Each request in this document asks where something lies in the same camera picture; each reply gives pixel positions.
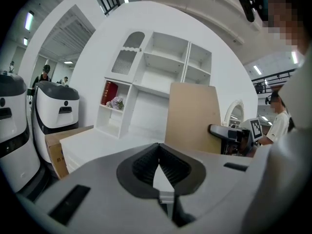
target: flower bouquet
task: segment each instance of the flower bouquet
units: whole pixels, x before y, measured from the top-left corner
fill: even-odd
[[[124,105],[123,105],[123,98],[121,97],[115,97],[114,99],[112,99],[111,101],[108,101],[106,103],[107,107],[112,107],[114,109],[119,109],[122,110]]]

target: cardboard box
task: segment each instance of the cardboard box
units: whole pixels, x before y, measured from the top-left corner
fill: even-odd
[[[221,139],[208,133],[210,124],[221,125],[215,87],[172,83],[165,143],[180,150],[220,154]]]
[[[59,132],[55,134],[50,134],[45,136],[45,144],[48,150],[48,154],[50,156],[50,160],[52,162],[53,168],[58,175],[58,178],[64,178],[68,175],[68,171],[66,168],[65,159],[62,152],[62,146],[59,142],[60,139],[70,137],[72,135],[87,131],[92,129],[93,126],[88,127],[80,127],[77,129]]]

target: black slot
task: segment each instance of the black slot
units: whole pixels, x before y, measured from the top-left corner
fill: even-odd
[[[0,119],[8,119],[12,117],[12,112],[9,107],[0,108]]]
[[[66,225],[89,191],[90,187],[82,185],[75,186],[75,188],[51,211],[49,216],[57,222]]]
[[[60,107],[59,114],[68,114],[72,112],[72,107]]]
[[[247,170],[247,168],[248,168],[248,166],[238,165],[238,164],[234,164],[234,163],[225,163],[224,167],[231,168],[231,169],[234,169],[234,170],[238,170],[238,171],[241,171],[241,172],[245,172]]]

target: white robot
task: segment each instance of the white robot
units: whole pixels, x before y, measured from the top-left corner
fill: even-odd
[[[44,137],[78,128],[78,92],[49,81],[36,85],[32,103],[34,143],[40,156],[51,168],[51,160]]]
[[[26,119],[26,85],[14,74],[0,75],[0,165],[15,193],[40,168]]]

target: white shelving unit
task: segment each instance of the white shelving unit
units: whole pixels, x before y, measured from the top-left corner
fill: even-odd
[[[104,89],[106,87],[106,83],[108,81],[113,82],[118,86],[116,97],[122,97],[123,104],[126,105],[127,97],[128,97],[129,90],[130,90],[130,84],[121,82],[121,81],[106,79],[103,90],[102,90],[102,94],[101,94],[101,100],[102,100],[102,95],[104,93]],[[107,135],[118,138],[120,128],[121,128],[121,123],[122,123],[123,112],[124,112],[124,108],[123,110],[118,110],[115,108],[109,108],[106,105],[102,105],[100,103],[95,127],[99,131]]]
[[[212,53],[174,36],[158,32],[144,34],[143,41],[136,39],[143,37],[136,33],[127,39],[126,46],[120,46],[119,51],[136,53],[137,61],[132,63],[129,75],[109,72],[106,77],[110,79],[105,83],[118,85],[117,96],[124,98],[124,109],[100,105],[95,128],[115,138],[140,136],[151,142],[163,142],[171,83],[209,85]],[[121,70],[124,65],[116,61],[113,64],[117,70],[119,65]]]
[[[185,71],[185,77],[183,82],[209,86],[210,73],[188,65]]]
[[[189,42],[174,36],[154,32],[145,53],[185,63]]]
[[[134,84],[169,94],[172,82],[182,82],[185,63],[144,53],[136,70]]]
[[[190,46],[188,65],[211,73],[212,53],[193,43]]]
[[[127,133],[164,141],[169,98],[132,85],[123,115],[120,136]]]

